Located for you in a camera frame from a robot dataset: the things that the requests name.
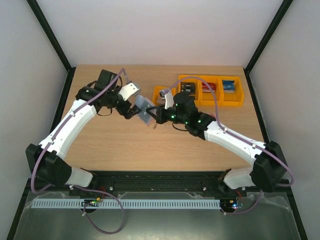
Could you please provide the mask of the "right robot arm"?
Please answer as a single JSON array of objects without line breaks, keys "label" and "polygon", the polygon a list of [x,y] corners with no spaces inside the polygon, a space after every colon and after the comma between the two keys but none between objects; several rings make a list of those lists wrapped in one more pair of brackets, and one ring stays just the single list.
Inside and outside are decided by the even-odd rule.
[{"label": "right robot arm", "polygon": [[149,107],[146,112],[158,124],[183,124],[192,136],[218,144],[249,163],[249,167],[225,171],[218,183],[222,195],[229,196],[235,189],[252,186],[270,193],[283,186],[281,180],[288,167],[278,143],[257,141],[227,128],[216,116],[199,111],[187,93],[168,92],[164,104]]}]

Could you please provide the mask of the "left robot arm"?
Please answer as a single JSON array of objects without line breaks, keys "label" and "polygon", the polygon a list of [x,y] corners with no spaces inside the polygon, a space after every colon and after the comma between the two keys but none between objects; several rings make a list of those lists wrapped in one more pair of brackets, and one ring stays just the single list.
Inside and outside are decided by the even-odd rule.
[{"label": "left robot arm", "polygon": [[103,107],[116,109],[125,119],[141,112],[138,106],[129,102],[130,97],[140,93],[139,85],[129,79],[126,84],[117,84],[125,73],[124,69],[118,74],[102,70],[97,80],[78,91],[70,110],[54,130],[39,144],[27,147],[25,153],[32,172],[32,187],[36,178],[56,187],[87,188],[92,183],[94,175],[91,172],[68,165],[65,158],[78,134]]}]

